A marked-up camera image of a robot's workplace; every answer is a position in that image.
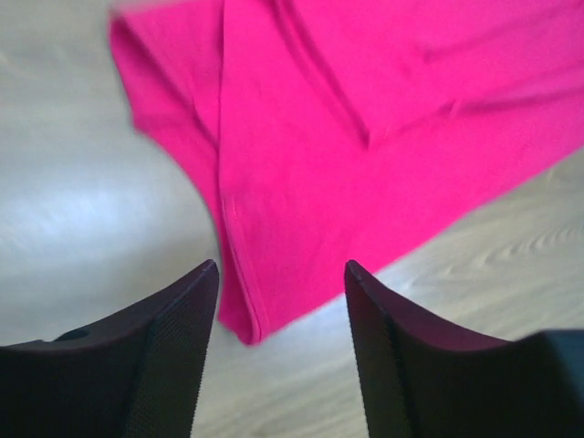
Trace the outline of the crimson red t shirt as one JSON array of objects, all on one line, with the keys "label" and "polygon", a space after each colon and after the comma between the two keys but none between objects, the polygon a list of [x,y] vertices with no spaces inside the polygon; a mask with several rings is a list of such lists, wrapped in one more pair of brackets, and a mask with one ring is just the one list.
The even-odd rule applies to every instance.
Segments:
[{"label": "crimson red t shirt", "polygon": [[210,210],[247,345],[583,143],[580,1],[125,5],[109,41]]}]

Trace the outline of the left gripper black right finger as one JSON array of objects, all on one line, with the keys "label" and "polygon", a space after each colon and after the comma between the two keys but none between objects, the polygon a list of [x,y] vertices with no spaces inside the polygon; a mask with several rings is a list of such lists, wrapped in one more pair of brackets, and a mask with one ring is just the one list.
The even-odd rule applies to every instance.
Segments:
[{"label": "left gripper black right finger", "polygon": [[580,437],[583,333],[515,341],[441,318],[354,261],[346,299],[372,437]]}]

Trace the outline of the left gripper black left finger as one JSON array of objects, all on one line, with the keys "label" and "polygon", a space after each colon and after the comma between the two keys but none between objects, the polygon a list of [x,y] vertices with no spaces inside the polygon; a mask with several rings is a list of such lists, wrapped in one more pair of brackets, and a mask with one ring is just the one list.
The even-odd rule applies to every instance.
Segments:
[{"label": "left gripper black left finger", "polygon": [[2,436],[191,436],[218,288],[208,260],[54,340],[2,347]]}]

